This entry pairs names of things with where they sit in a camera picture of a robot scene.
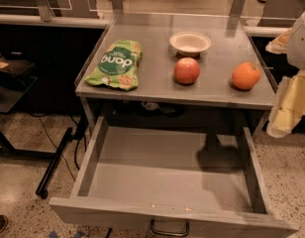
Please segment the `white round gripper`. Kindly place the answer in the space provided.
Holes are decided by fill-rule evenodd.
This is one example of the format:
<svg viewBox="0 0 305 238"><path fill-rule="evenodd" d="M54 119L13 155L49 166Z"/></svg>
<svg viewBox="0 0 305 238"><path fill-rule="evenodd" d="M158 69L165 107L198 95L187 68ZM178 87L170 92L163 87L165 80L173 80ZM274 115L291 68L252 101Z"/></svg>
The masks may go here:
<svg viewBox="0 0 305 238"><path fill-rule="evenodd" d="M284 138L305 115L305 11L292 29L281 33L265 49L272 54L287 53L287 60L300 70L292 78L284 76L276 92L276 102L271 109L266 132L274 138Z"/></svg>

